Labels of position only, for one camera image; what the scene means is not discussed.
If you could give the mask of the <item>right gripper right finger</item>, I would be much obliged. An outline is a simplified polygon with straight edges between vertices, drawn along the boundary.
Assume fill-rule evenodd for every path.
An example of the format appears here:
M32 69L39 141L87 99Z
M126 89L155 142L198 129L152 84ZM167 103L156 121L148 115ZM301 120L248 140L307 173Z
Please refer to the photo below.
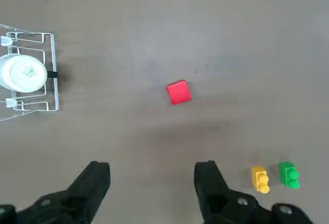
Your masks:
M214 161L195 164L194 187L204 223L313 223L297 206L276 203L268 210L255 197L230 189Z

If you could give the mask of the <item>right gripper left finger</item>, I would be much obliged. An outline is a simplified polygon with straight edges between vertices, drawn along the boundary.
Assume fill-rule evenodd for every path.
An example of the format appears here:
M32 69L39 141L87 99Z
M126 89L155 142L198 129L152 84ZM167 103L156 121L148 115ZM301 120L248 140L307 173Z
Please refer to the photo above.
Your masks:
M91 223L111 184L110 165L92 161L65 190L17 210L1 205L1 223Z

